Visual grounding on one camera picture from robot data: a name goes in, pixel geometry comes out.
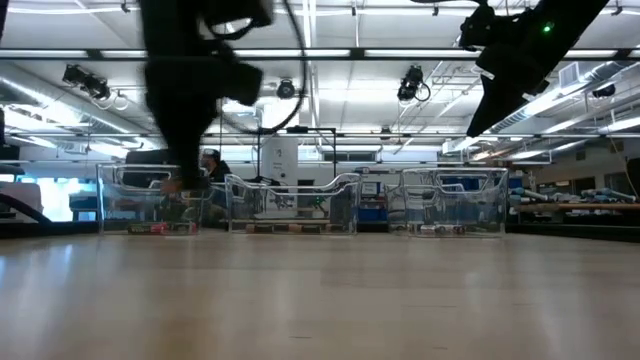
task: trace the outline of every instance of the plastic crate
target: plastic crate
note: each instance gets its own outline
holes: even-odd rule
[[[170,165],[98,165],[101,234],[194,235],[210,191],[165,194],[162,182],[179,174]]]
[[[404,227],[411,236],[496,237],[504,233],[507,169],[404,170]]]
[[[401,185],[385,185],[387,223],[390,232],[406,230],[404,190]]]
[[[355,234],[361,186],[358,174],[342,174],[325,186],[267,186],[227,175],[229,229]]]

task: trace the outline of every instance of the box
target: box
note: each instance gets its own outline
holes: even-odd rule
[[[194,235],[211,191],[166,194],[173,165],[98,165],[98,221],[102,234]]]
[[[227,175],[229,228],[243,233],[355,234],[362,180],[341,174],[325,186],[268,186]]]
[[[408,169],[401,175],[404,228],[412,236],[495,237],[504,233],[507,169]]]
[[[404,189],[401,185],[385,185],[387,197],[387,223],[390,232],[406,230]]]

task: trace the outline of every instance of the black cable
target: black cable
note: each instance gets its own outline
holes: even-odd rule
[[[284,7],[287,9],[287,15],[289,17],[289,21],[291,22],[291,26],[293,27],[293,31],[296,35],[296,40],[298,41],[298,47],[300,49],[300,58],[301,58],[300,67],[302,72],[302,84],[300,86],[300,91],[298,93],[298,102],[296,103],[296,106],[293,108],[291,113],[280,124],[272,128],[263,128],[259,126],[257,130],[251,130],[244,125],[238,124],[237,122],[225,116],[224,114],[220,116],[220,119],[221,119],[220,121],[226,122],[232,128],[245,134],[250,134],[250,135],[275,134],[276,132],[284,129],[284,127],[287,126],[287,124],[289,124],[291,119],[293,119],[293,117],[300,111],[300,109],[302,108],[302,105],[304,104],[305,94],[307,93],[307,53],[304,47],[304,36],[302,36],[302,31],[300,30],[300,26],[296,21],[295,14],[293,12],[293,9],[291,8],[291,4],[289,4],[289,0],[282,0],[282,3],[284,4]]]

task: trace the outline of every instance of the ceiling fixture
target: ceiling fixture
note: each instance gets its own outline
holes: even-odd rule
[[[111,97],[111,89],[107,80],[81,68],[79,65],[67,65],[62,81],[71,87],[80,87],[92,99],[107,100]]]
[[[416,99],[420,102],[424,102],[431,98],[431,89],[429,86],[424,83],[424,73],[422,72],[422,67],[419,65],[411,65],[407,74],[400,80],[400,88],[398,88],[398,100],[400,102],[410,102],[413,99]],[[419,98],[418,92],[421,89],[427,90],[426,98]]]
[[[383,126],[382,129],[380,129],[380,134],[391,134],[391,128],[388,126]],[[387,140],[391,140],[391,138],[388,136],[382,136],[380,137],[380,140],[387,141]]]
[[[296,95],[296,87],[293,86],[293,81],[291,81],[291,79],[280,80],[280,85],[278,85],[276,95],[282,100],[289,100],[293,98]]]
[[[594,90],[591,93],[591,95],[593,95],[593,97],[596,99],[611,97],[615,94],[616,94],[616,86],[614,84],[605,86],[602,89]]]

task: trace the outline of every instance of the air duct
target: air duct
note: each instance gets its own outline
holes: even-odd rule
[[[609,61],[596,66],[584,74],[579,74],[577,77],[580,80],[578,87],[571,86],[571,89],[568,90],[558,84],[552,90],[547,91],[542,96],[521,107],[504,120],[492,126],[489,131],[492,134],[497,134],[510,126],[528,120],[552,108],[553,106],[558,105],[560,102],[569,99],[577,93],[594,90],[634,64],[636,64],[635,61]]]
[[[44,98],[54,100],[59,98],[61,103],[78,114],[90,116],[118,133],[148,132],[147,129],[140,125],[100,110],[90,102],[72,93],[65,93],[64,90],[11,64],[0,64],[0,84],[5,88],[11,89],[13,92],[20,93],[24,95],[24,97],[32,99],[33,102],[38,104],[42,104],[42,99]]]

